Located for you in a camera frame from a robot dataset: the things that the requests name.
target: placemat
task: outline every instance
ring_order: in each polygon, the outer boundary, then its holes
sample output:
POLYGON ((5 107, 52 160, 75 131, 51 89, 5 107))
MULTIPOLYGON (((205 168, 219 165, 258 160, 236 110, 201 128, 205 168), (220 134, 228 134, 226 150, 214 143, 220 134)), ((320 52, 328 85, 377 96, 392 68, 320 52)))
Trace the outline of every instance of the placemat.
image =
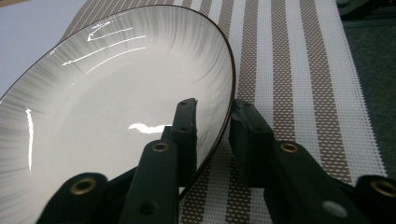
MULTIPOLYGON (((233 49, 235 97, 253 103, 278 140, 305 146, 348 184, 386 175, 335 1, 88 0, 63 39, 148 5, 189 7, 220 27, 233 49)), ((227 137, 180 202, 180 223, 271 223, 262 189, 239 181, 227 137)))

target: white surface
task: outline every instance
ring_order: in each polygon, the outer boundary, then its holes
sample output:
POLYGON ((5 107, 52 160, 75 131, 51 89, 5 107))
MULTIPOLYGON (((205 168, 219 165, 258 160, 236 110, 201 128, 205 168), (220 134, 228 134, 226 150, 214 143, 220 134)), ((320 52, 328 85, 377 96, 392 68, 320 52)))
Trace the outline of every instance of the white surface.
POLYGON ((0 7, 0 96, 64 34, 85 0, 30 0, 0 7))
POLYGON ((15 196, 0 205, 0 218, 34 221, 68 178, 95 172, 112 179, 136 167, 145 144, 161 137, 187 98, 198 100, 199 166, 218 139, 232 92, 225 39, 195 12, 141 7, 81 30, 0 102, 0 182, 7 183, 0 195, 15 196))

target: clamp hole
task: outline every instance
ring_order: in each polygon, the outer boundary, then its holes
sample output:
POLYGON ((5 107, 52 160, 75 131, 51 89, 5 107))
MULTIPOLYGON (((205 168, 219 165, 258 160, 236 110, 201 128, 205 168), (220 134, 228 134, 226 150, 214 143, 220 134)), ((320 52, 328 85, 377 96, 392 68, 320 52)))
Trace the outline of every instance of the clamp hole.
POLYGON ((70 192, 75 195, 82 195, 90 192, 96 187, 96 180, 92 177, 84 177, 78 180, 70 188, 70 192))
POLYGON ((396 187, 385 180, 373 180, 370 186, 378 193, 390 198, 396 198, 396 187))
POLYGON ((287 152, 298 152, 298 147, 292 143, 282 143, 280 148, 287 152))
POLYGON ((152 149, 156 152, 163 152, 169 149, 168 144, 166 143, 158 143, 152 147, 152 149))

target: ceramic plate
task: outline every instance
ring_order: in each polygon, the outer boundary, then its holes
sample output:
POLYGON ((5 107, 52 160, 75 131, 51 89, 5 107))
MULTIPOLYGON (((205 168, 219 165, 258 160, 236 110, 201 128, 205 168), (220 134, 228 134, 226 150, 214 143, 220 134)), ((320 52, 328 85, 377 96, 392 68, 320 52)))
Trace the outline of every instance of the ceramic plate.
POLYGON ((0 100, 0 222, 35 222, 68 178, 112 179, 196 98, 198 166, 229 117, 233 55, 219 28, 182 7, 141 7, 72 35, 0 100))

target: white stripe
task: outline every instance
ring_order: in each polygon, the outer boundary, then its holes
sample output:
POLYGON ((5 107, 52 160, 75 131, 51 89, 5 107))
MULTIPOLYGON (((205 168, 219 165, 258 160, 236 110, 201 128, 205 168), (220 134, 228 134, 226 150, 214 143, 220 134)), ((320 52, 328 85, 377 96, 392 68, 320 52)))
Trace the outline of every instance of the white stripe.
POLYGON ((235 60, 235 97, 238 92, 239 73, 241 70, 241 54, 242 54, 242 35, 244 30, 245 1, 233 2, 233 15, 231 16, 230 36, 228 38, 233 50, 233 58, 235 60))
MULTIPOLYGON (((273 125, 273 45, 271 1, 259 1, 257 22, 257 67, 254 105, 267 123, 273 125)), ((271 223, 263 189, 252 189, 250 223, 271 223)))
POLYGON ((215 0, 212 1, 212 6, 210 6, 210 11, 208 17, 212 20, 215 24, 219 23, 220 12, 221 12, 221 5, 222 1, 215 0))
POLYGON ((316 7, 352 182, 361 175, 386 175, 337 6, 316 0, 316 7))
POLYGON ((231 150, 227 138, 224 137, 212 158, 202 223, 225 223, 230 185, 231 150))
POLYGON ((199 9, 201 8, 201 3, 202 0, 192 0, 190 8, 195 11, 199 11, 199 9))
POLYGON ((174 6, 181 6, 183 4, 183 0, 175 0, 174 6))
POLYGON ((286 0, 286 21, 290 47, 296 142, 303 145, 316 161, 321 164, 300 1, 286 0))
POLYGON ((274 125, 273 87, 273 39, 271 24, 271 1, 259 1, 257 22, 257 74, 255 102, 257 110, 267 123, 274 125))

